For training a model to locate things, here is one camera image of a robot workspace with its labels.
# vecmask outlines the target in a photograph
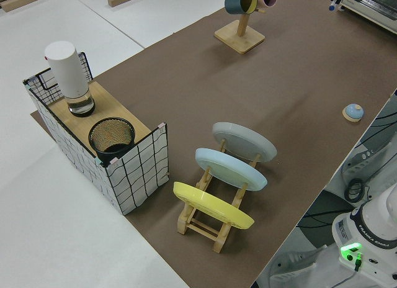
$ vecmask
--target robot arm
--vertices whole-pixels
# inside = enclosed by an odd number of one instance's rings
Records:
[[[390,217],[397,223],[397,186],[386,199],[386,208]]]
[[[359,273],[381,287],[397,287],[397,184],[350,214],[336,217],[332,234],[343,265],[354,269],[354,258],[361,253]]]

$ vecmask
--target wooden shelf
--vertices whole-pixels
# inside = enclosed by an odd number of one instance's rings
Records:
[[[95,100],[95,111],[88,117],[76,117],[70,113],[64,98],[49,105],[52,112],[79,138],[79,140],[96,155],[88,142],[88,133],[92,126],[107,117],[121,117],[129,121],[135,129],[135,143],[151,133],[137,117],[126,109],[118,100],[109,94],[98,82],[89,84],[92,97]]]

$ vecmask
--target light blue plate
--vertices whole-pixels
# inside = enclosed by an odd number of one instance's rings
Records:
[[[258,162],[268,162],[277,154],[274,145],[261,134],[231,122],[217,122],[212,127],[212,134],[218,143],[226,140],[225,148],[230,153],[243,159],[253,161],[258,154]]]
[[[196,162],[204,170],[210,167],[212,176],[234,187],[242,188],[246,183],[248,191],[260,191],[267,185],[266,178],[258,170],[220,151],[198,148]]]

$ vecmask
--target black grid pattern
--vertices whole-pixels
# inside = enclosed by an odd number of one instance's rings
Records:
[[[87,80],[92,80],[85,54],[80,53],[79,57]],[[166,124],[159,125],[121,159],[104,168],[48,108],[49,104],[63,97],[51,69],[26,79],[24,84],[62,152],[121,214],[125,215],[140,206],[159,186],[168,181]]]
[[[86,80],[91,81],[92,74],[87,62],[86,54],[83,52],[79,53],[79,58]],[[26,79],[24,84],[29,85],[30,90],[33,91],[40,101],[47,106],[63,97],[51,69],[47,69],[33,77],[30,77],[29,79]]]
[[[168,180],[167,125],[142,139],[107,173],[123,214],[140,206]]]

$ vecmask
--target mesh pencil holder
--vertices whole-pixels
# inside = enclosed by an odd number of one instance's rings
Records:
[[[104,167],[120,159],[134,146],[135,129],[130,122],[119,117],[98,121],[88,134],[89,144]]]

